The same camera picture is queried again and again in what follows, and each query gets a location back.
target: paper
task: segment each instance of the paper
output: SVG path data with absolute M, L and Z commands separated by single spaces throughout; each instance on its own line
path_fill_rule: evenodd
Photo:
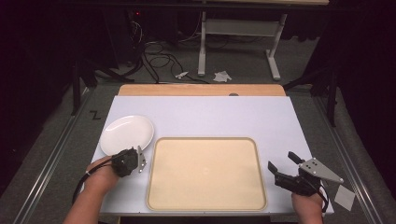
M 217 82 L 227 82 L 227 79 L 233 80 L 226 71 L 222 71 L 219 73 L 215 73 L 215 79 L 213 79 L 214 81 Z
M 186 76 L 189 72 L 184 72 L 184 73 L 180 73 L 179 75 L 175 76 L 178 79 L 181 79 L 182 77 Z
M 345 207 L 348 211 L 351 210 L 355 193 L 349 189 L 344 188 L 342 185 L 338 188 L 334 201 Z

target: metal stand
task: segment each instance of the metal stand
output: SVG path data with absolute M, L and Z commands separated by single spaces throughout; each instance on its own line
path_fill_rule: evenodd
M 274 58 L 277 44 L 282 35 L 285 26 L 287 14 L 282 14 L 280 21 L 236 21 L 236 20 L 207 20 L 206 12 L 202 12 L 201 23 L 201 47 L 199 52 L 198 76 L 205 75 L 206 66 L 206 50 L 205 41 L 206 34 L 212 35 L 251 35 L 251 36 L 273 36 L 274 44 L 271 49 L 266 52 L 266 58 L 270 65 L 273 79 L 280 80 L 280 74 L 277 70 Z

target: aluminum rail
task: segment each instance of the aluminum rail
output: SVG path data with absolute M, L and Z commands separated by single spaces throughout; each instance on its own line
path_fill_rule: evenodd
M 14 224 L 22 224 L 22 223 L 29 223 L 29 218 L 35 211 L 35 207 L 37 206 L 42 194 L 48 183 L 50 182 L 50 178 L 52 177 L 55 168 L 61 159 L 62 155 L 64 154 L 64 145 L 73 131 L 73 128 L 78 120 L 78 117 L 81 113 L 82 108 L 85 104 L 87 104 L 88 99 L 92 96 L 93 91 L 89 91 L 88 88 L 85 89 L 83 92 L 83 102 L 81 105 L 80 110 L 77 112 L 75 116 L 71 116 L 67 124 L 65 125 L 61 136 L 58 139 L 58 142 L 55 145 L 55 148 L 52 150 L 49 158 L 44 165 L 44 168 L 41 170 L 40 175 L 38 176 L 37 180 L 35 181 L 34 186 L 32 187 L 29 195 L 27 196 L 23 206 L 21 207 L 20 212 L 14 219 Z
M 338 132 L 335 128 L 330 124 L 329 120 L 326 116 L 326 105 L 323 102 L 323 99 L 320 97 L 313 97 L 314 104 L 317 106 L 317 109 L 320 111 L 320 115 L 322 116 L 324 122 L 327 125 L 327 128 L 332 135 L 332 139 L 336 145 L 338 156 L 340 157 L 344 168 L 346 170 L 346 175 L 352 185 L 352 188 L 355 190 L 356 197 L 361 204 L 361 208 L 364 214 L 367 217 L 367 220 L 371 224 L 383 224 L 383 220 L 381 215 L 378 213 L 378 210 L 375 207 L 372 196 L 368 191 L 366 185 L 361 179 L 361 175 L 359 174 L 357 168 L 350 159 L 350 155 L 347 152 L 346 147 L 344 146 Z

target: white table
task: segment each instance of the white table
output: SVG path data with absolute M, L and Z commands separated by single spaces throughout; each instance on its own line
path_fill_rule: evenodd
M 291 100 L 286 96 L 116 96 L 105 127 L 116 119 L 141 115 L 154 125 L 152 142 L 144 150 L 148 166 L 138 174 L 120 180 L 110 191 L 101 214 L 116 216 L 206 216 L 206 215 L 276 215 L 293 214 L 290 192 L 274 184 L 267 169 L 268 161 L 279 172 L 297 175 L 298 166 L 288 158 L 293 151 L 311 159 L 300 123 Z M 257 145 L 267 194 L 267 207 L 260 212 L 153 212 L 146 204 L 150 161 L 155 141 L 161 137 L 250 137 Z M 93 161 L 105 154 L 98 145 Z M 327 213 L 333 213 L 330 205 Z

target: wooden tray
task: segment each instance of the wooden tray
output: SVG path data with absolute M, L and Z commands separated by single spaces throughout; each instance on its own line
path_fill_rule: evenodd
M 159 139 L 147 200 L 156 211 L 264 209 L 256 144 L 245 137 Z

